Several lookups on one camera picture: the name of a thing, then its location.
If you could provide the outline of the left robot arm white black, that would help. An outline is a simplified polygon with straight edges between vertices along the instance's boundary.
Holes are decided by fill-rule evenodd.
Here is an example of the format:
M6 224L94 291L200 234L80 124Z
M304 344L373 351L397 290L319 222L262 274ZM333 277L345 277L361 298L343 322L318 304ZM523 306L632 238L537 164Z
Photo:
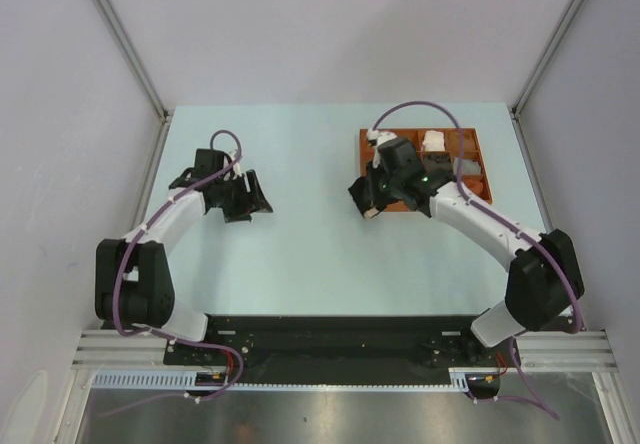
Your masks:
M187 231L212 209L226 223L250 221L272 206L253 169L243 171L236 153L200 148L194 164L168 186L151 218L120 239L104 239L96 249L96 316L123 332L155 331L186 341L197 362L214 361L220 338L207 330L208 317L175 294L168 257Z

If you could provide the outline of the black underwear beige waistband back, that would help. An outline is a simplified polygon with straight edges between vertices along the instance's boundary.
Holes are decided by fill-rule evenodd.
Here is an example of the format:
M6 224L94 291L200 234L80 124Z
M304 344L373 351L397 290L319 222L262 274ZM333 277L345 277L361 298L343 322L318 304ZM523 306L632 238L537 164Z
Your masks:
M386 197L375 191L370 180L365 176L358 177L348 188L348 192L364 219L372 219L388 207Z

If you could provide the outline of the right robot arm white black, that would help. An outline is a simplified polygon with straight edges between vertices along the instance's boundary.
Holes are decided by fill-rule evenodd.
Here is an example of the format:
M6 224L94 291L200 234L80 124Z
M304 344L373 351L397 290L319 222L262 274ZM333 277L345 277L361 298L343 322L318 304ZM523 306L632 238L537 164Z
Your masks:
M497 212L452 173L428 171L413 144L386 131L368 131L373 158L350 187L360 214L370 219L401 202L412 211L456 229L488 252L507 272L504 298L479 315L461 340L463 357L484 365L499 344L537 332L584 294L568 234L536 232Z

